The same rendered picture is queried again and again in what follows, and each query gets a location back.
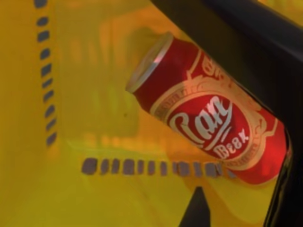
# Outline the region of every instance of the black object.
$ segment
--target black object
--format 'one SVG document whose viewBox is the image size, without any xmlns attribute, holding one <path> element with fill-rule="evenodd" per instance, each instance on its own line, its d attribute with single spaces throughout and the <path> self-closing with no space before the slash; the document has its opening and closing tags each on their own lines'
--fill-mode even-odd
<svg viewBox="0 0 303 227">
<path fill-rule="evenodd" d="M 298 225 L 303 211 L 302 29 L 252 0 L 151 1 L 286 126 L 292 153 L 264 226 Z"/>
<path fill-rule="evenodd" d="M 179 227 L 210 227 L 210 210 L 202 187 L 197 187 Z"/>
</svg>

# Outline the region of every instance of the beer can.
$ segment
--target beer can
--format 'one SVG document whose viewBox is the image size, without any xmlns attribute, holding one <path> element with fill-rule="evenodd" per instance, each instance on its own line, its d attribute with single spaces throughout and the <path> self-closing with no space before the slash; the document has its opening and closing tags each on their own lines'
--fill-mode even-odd
<svg viewBox="0 0 303 227">
<path fill-rule="evenodd" d="M 283 124 L 195 44 L 162 35 L 126 90 L 144 111 L 244 182 L 261 184 L 279 174 L 286 154 Z"/>
</svg>

